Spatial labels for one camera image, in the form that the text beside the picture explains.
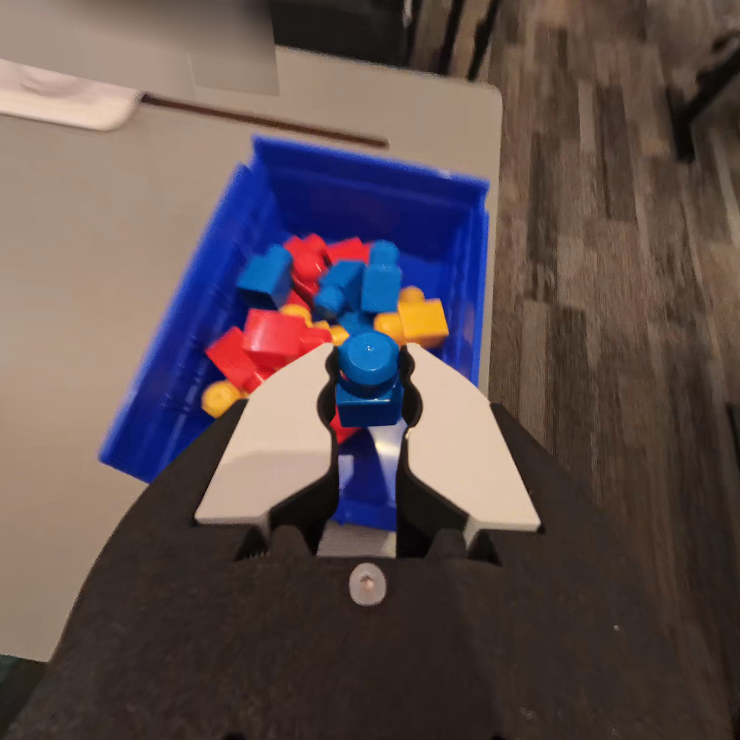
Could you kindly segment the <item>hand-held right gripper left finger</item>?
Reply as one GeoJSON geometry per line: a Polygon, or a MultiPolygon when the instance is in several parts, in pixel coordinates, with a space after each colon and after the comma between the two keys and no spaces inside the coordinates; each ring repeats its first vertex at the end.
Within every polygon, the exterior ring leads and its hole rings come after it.
{"type": "Polygon", "coordinates": [[[298,529],[317,552],[339,502],[335,347],[321,344],[254,391],[195,511],[199,525],[298,529]]]}

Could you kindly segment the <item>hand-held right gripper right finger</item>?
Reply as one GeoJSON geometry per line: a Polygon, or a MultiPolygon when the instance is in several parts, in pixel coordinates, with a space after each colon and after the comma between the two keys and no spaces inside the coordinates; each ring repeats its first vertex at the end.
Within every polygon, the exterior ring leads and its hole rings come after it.
{"type": "Polygon", "coordinates": [[[468,550],[481,532],[540,530],[486,395],[417,343],[402,351],[400,378],[397,549],[429,550],[441,530],[459,532],[468,550]]]}

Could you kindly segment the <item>blue mega block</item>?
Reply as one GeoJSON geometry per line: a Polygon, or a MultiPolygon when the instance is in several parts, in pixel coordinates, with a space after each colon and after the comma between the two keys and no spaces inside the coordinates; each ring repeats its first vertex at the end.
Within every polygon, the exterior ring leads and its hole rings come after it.
{"type": "Polygon", "coordinates": [[[396,342],[375,330],[348,338],[338,348],[335,399],[344,427],[395,425],[403,401],[396,342]]]}

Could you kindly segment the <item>pile of mega blocks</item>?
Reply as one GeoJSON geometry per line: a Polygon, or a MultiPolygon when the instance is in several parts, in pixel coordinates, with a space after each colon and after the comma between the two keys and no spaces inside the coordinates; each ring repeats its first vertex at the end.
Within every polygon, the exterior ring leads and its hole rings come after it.
{"type": "MultiPolygon", "coordinates": [[[[228,328],[205,351],[222,376],[200,397],[213,419],[321,344],[340,347],[375,330],[399,347],[437,349],[449,337],[442,301],[404,284],[400,251],[388,240],[328,244],[315,234],[292,236],[249,260],[237,292],[247,306],[244,325],[228,328]]],[[[366,429],[344,427],[338,410],[331,427],[338,442],[366,429]]]]}

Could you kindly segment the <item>blue plastic bin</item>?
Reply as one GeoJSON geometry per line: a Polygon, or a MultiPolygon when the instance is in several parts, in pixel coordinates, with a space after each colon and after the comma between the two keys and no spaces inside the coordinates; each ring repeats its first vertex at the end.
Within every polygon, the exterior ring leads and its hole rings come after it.
{"type": "Polygon", "coordinates": [[[458,173],[254,137],[236,166],[101,444],[101,463],[150,483],[213,422],[209,344],[242,327],[236,283],[250,257],[291,236],[351,237],[400,250],[403,285],[442,302],[449,338],[434,352],[479,381],[486,305],[489,184],[458,173]]]}

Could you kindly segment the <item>white document holder stand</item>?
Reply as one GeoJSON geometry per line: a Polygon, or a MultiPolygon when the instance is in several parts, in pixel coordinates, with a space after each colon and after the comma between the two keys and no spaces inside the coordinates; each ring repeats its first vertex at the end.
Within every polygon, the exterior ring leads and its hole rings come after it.
{"type": "Polygon", "coordinates": [[[135,113],[143,92],[1,60],[1,115],[110,132],[135,113]]]}

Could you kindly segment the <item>black tripod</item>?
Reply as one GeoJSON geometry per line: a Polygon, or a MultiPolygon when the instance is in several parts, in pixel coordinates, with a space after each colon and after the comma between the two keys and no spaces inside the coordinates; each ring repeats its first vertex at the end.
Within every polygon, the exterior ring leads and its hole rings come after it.
{"type": "Polygon", "coordinates": [[[476,81],[485,72],[503,1],[404,2],[404,65],[476,81]]]}

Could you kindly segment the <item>black office chair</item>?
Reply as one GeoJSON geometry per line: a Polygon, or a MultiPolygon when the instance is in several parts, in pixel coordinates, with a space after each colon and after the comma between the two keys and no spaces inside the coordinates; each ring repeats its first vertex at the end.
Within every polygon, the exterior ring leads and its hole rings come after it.
{"type": "Polygon", "coordinates": [[[274,42],[291,49],[403,67],[412,1],[270,1],[274,42]]]}

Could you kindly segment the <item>black desk frame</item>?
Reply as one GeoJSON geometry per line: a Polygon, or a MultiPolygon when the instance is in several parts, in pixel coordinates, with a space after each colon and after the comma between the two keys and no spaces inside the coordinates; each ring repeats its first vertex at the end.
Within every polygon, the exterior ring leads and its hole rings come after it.
{"type": "Polygon", "coordinates": [[[665,95],[671,122],[673,152],[680,163],[696,159],[692,126],[739,74],[739,30],[733,29],[715,38],[711,50],[721,58],[711,66],[699,69],[695,92],[687,97],[677,87],[667,87],[665,95]]]}

